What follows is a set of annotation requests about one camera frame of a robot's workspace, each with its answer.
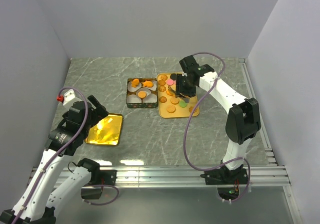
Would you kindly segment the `metal tongs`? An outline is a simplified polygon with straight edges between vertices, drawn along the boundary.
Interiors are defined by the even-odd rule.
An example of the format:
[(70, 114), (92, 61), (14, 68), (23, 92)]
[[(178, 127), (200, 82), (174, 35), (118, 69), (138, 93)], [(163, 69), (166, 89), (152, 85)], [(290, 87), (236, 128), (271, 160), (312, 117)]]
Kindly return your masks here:
[(182, 94), (177, 93), (171, 86), (168, 86), (168, 90), (174, 94), (174, 96), (176, 98), (180, 98), (182, 99), (184, 102), (186, 102), (187, 104), (190, 102), (190, 99), (188, 96), (184, 96)]

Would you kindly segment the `orange fish cookie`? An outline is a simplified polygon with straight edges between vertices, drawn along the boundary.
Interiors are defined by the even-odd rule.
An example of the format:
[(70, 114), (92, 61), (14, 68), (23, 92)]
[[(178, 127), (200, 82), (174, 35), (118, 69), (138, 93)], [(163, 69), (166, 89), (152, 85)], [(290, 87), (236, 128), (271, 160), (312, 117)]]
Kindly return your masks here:
[(146, 88), (152, 88), (154, 84), (152, 81), (144, 81), (142, 82), (142, 85), (143, 87), (146, 87)]
[(132, 82), (131, 82), (131, 87), (132, 88), (138, 88), (140, 87), (140, 80), (139, 79), (133, 79)]

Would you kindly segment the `green cookie tin box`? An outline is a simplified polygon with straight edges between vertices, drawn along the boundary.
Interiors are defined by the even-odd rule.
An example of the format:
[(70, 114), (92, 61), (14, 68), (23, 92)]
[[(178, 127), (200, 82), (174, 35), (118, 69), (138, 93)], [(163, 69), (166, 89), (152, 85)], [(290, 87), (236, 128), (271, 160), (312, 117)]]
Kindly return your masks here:
[(158, 107), (158, 84), (156, 78), (129, 78), (126, 86), (128, 108)]

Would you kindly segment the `round orange chip cookie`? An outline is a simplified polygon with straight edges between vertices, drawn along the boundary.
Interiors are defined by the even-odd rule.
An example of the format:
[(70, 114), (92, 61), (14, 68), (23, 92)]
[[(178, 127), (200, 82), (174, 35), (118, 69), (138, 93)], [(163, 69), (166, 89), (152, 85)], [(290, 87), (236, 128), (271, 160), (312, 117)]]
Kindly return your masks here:
[(137, 94), (140, 98), (145, 98), (147, 96), (146, 91), (139, 91)]

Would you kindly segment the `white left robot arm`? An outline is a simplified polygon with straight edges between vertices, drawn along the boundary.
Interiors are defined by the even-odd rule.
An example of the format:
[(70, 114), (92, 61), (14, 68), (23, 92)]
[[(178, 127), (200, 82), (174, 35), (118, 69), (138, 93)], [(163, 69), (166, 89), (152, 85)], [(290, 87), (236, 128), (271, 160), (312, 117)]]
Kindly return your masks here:
[(106, 108), (93, 96), (82, 101), (59, 96), (67, 111), (49, 134), (41, 162), (26, 191), (12, 208), (2, 212), (3, 223), (55, 223), (63, 204), (86, 184), (100, 184), (100, 165), (88, 158), (78, 162), (71, 176), (54, 188), (60, 173), (92, 127), (108, 116)]

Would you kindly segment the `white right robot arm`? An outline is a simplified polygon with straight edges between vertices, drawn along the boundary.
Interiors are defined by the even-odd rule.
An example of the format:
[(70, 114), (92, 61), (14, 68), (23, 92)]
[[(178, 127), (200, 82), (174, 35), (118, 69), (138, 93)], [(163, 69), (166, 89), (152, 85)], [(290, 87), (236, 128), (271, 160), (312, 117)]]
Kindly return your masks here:
[(236, 179), (248, 175), (243, 171), (246, 150), (251, 140), (261, 129), (259, 103), (255, 98), (239, 94), (221, 78), (211, 66), (199, 65), (194, 55), (184, 57), (179, 62), (182, 73), (176, 77), (175, 96), (191, 98), (196, 95), (196, 88), (201, 88), (207, 96), (212, 96), (226, 111), (225, 131), (228, 146), (222, 162), (217, 167), (203, 169), (208, 178), (217, 184), (234, 183)]

